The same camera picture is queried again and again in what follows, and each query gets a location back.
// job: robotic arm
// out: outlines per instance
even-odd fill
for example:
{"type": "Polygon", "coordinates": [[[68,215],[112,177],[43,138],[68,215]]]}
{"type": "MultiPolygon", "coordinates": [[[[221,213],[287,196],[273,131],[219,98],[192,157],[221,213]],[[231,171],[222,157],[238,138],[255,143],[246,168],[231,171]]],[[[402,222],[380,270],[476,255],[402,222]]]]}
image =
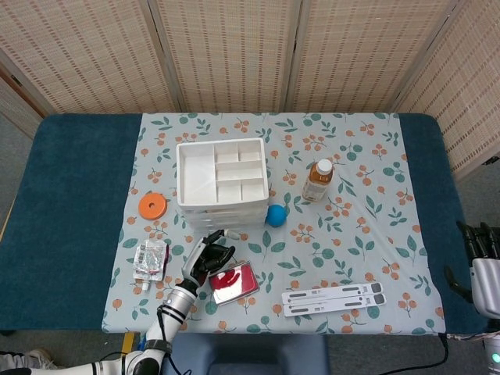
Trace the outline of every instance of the robotic arm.
{"type": "Polygon", "coordinates": [[[445,277],[450,288],[477,311],[488,318],[500,319],[500,246],[493,230],[481,223],[483,235],[468,225],[458,222],[466,245],[469,260],[471,289],[466,289],[455,280],[452,270],[445,267],[445,277]]]}
{"type": "Polygon", "coordinates": [[[215,244],[221,237],[240,238],[230,230],[217,230],[198,241],[182,267],[184,280],[173,288],[156,310],[158,319],[146,333],[143,352],[64,370],[15,369],[1,375],[158,375],[163,357],[172,353],[172,340],[198,297],[197,289],[205,283],[210,272],[222,268],[234,254],[234,246],[227,248],[215,244]]]}

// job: blue ball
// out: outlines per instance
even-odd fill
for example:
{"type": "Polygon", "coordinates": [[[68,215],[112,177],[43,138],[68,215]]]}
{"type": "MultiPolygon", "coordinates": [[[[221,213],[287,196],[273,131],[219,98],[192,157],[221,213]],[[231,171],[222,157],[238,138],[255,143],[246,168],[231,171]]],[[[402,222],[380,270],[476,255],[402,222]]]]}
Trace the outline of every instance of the blue ball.
{"type": "Polygon", "coordinates": [[[270,205],[267,209],[266,222],[271,227],[280,227],[287,220],[287,210],[282,205],[270,205]]]}

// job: woven panel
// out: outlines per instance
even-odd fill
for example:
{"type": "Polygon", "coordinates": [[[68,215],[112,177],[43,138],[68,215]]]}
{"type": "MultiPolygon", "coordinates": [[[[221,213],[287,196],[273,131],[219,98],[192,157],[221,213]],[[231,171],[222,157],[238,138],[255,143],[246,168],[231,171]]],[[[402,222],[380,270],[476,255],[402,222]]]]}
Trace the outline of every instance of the woven panel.
{"type": "Polygon", "coordinates": [[[438,120],[454,173],[500,150],[500,2],[464,5],[398,112],[438,120]]]}
{"type": "Polygon", "coordinates": [[[447,4],[312,1],[293,110],[384,111],[447,4]]]}
{"type": "Polygon", "coordinates": [[[58,112],[174,110],[136,1],[2,1],[0,47],[58,112]]]}
{"type": "Polygon", "coordinates": [[[3,79],[0,79],[0,113],[30,138],[34,137],[41,122],[40,115],[3,79]]]}
{"type": "Polygon", "coordinates": [[[295,4],[158,0],[187,109],[278,112],[295,4]]]}

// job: blue padded surface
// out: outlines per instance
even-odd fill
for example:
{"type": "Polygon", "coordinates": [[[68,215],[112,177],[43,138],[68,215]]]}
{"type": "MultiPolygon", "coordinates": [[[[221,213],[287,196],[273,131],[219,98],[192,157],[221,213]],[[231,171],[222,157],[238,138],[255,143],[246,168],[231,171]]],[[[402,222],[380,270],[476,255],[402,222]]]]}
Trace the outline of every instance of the blue padded surface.
{"type": "Polygon", "coordinates": [[[0,330],[100,329],[140,124],[42,121],[0,243],[0,330]]]}
{"type": "Polygon", "coordinates": [[[399,119],[429,270],[443,302],[446,330],[484,332],[488,320],[451,291],[443,273],[444,266],[450,266],[456,280],[470,288],[465,247],[456,226],[458,220],[465,220],[441,130],[431,116],[405,113],[399,119]]]}
{"type": "MultiPolygon", "coordinates": [[[[400,120],[448,332],[481,331],[486,319],[450,291],[442,272],[448,264],[470,284],[439,126],[420,114],[400,120]]],[[[0,330],[100,329],[140,122],[141,115],[72,114],[42,122],[0,243],[0,330]]]]}

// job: cable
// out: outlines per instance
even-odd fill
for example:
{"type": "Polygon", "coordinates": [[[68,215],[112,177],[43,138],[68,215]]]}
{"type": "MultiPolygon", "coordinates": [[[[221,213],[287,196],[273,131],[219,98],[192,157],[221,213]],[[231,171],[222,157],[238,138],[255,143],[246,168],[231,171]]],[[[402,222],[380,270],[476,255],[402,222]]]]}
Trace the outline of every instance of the cable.
{"type": "Polygon", "coordinates": [[[113,355],[113,354],[123,354],[123,355],[127,355],[128,353],[124,353],[124,352],[111,352],[111,353],[108,353],[106,354],[104,357],[102,357],[99,362],[102,362],[104,361],[106,358],[108,358],[109,356],[113,355]]]}
{"type": "Polygon", "coordinates": [[[490,333],[478,332],[478,333],[473,334],[471,336],[462,336],[460,334],[448,334],[447,338],[457,340],[457,341],[480,341],[480,340],[484,340],[485,338],[494,338],[495,336],[498,336],[498,335],[500,335],[500,331],[495,331],[495,332],[490,332],[490,333]]]}
{"type": "Polygon", "coordinates": [[[446,341],[446,334],[439,334],[439,339],[441,340],[441,343],[445,348],[445,357],[441,361],[433,363],[432,365],[405,367],[398,370],[387,371],[386,373],[380,373],[379,375],[389,375],[390,373],[402,373],[403,371],[410,371],[410,370],[430,369],[431,367],[437,367],[442,365],[448,360],[449,348],[448,348],[448,342],[446,341]]]}
{"type": "MultiPolygon", "coordinates": [[[[163,305],[161,305],[160,307],[157,308],[156,315],[158,317],[159,327],[160,327],[160,329],[162,331],[162,338],[163,338],[164,341],[166,341],[165,326],[163,324],[163,318],[162,318],[162,314],[166,313],[166,310],[163,309],[164,306],[166,306],[166,305],[163,304],[163,305]]],[[[184,371],[184,373],[181,373],[179,371],[179,369],[173,363],[172,356],[170,354],[167,354],[167,356],[169,357],[170,365],[172,366],[173,370],[176,372],[177,375],[191,375],[192,374],[191,369],[184,371]]]]}
{"type": "Polygon", "coordinates": [[[176,368],[176,366],[173,364],[173,359],[172,359],[171,355],[169,355],[169,362],[170,362],[170,365],[172,365],[172,368],[176,372],[177,375],[191,375],[192,374],[191,369],[184,371],[184,373],[181,373],[178,370],[178,368],[176,368]]]}

